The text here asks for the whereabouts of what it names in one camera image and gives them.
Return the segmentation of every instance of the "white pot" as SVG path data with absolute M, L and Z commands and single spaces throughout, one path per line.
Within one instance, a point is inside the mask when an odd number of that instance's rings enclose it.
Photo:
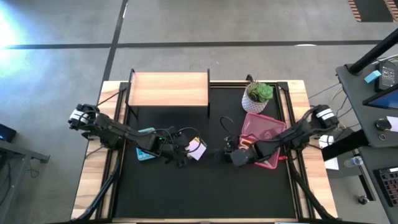
M 252 113 L 261 113 L 264 108 L 267 106 L 268 100 L 263 103 L 254 102 L 248 96 L 248 88 L 249 85 L 246 87 L 242 97 L 242 107 L 246 112 Z

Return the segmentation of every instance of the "keyboard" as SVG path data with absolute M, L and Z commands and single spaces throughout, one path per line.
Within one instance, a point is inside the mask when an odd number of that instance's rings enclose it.
M 398 207 L 398 167 L 375 170 L 390 207 Z

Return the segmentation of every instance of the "wheel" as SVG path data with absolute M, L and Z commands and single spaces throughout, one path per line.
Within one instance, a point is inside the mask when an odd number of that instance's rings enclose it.
M 366 205 L 369 202 L 369 199 L 366 195 L 362 195 L 358 197 L 358 203 L 361 205 Z

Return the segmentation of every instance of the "water bottle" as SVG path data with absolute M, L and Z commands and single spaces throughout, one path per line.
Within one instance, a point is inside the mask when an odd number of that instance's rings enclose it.
M 347 159 L 346 161 L 344 161 L 344 166 L 350 168 L 350 167 L 354 167 L 354 166 L 360 166 L 363 164 L 362 158 L 361 156 L 355 156 L 352 157 L 351 159 Z

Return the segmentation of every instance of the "wooden shelf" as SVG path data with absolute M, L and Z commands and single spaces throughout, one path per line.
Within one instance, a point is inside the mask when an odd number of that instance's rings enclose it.
M 206 72 L 136 72 L 130 106 L 208 106 Z

